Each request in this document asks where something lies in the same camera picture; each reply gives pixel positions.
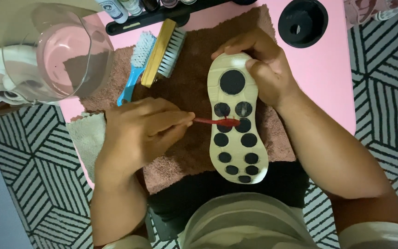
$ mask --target blue brush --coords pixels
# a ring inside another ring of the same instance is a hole
[[[122,91],[118,98],[118,106],[122,105],[123,100],[128,102],[131,101],[133,89],[135,88],[139,76],[145,70],[145,67],[147,67],[148,58],[153,50],[154,43],[156,43],[156,37],[148,31],[142,32],[130,58],[130,76],[128,77],[124,91]]]

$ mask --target shoe sole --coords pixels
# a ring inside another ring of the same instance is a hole
[[[245,53],[219,55],[210,67],[207,81],[212,119],[234,116],[241,121],[231,129],[213,124],[210,143],[213,166],[225,179],[237,184],[256,184],[268,170],[267,150],[254,118],[259,90],[245,68],[250,59]]]

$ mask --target person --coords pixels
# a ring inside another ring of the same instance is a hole
[[[398,197],[377,160],[301,91],[283,49],[261,29],[230,39],[211,57],[242,51],[254,58],[246,68],[259,98],[282,118],[298,162],[270,163],[258,184],[204,172],[148,197],[136,172],[180,140],[195,115],[152,98],[107,110],[91,200],[95,248],[150,249],[148,205],[184,249],[318,248],[302,214],[309,176],[329,196],[341,248],[398,249]]]

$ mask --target hand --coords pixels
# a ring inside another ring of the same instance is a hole
[[[195,117],[162,98],[130,102],[107,110],[105,116],[105,140],[95,178],[96,184],[116,185],[162,156],[184,136]]]
[[[254,59],[246,62],[246,68],[259,88],[259,98],[277,108],[288,96],[300,91],[291,73],[284,50],[263,30],[256,28],[221,45],[211,55],[214,60],[222,53],[250,54]]]

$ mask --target forearm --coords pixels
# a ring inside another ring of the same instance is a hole
[[[147,197],[135,175],[123,186],[96,183],[91,199],[93,245],[116,241],[141,223],[147,212]]]
[[[377,197],[392,190],[371,153],[303,92],[276,110],[299,161],[322,189],[346,199]]]

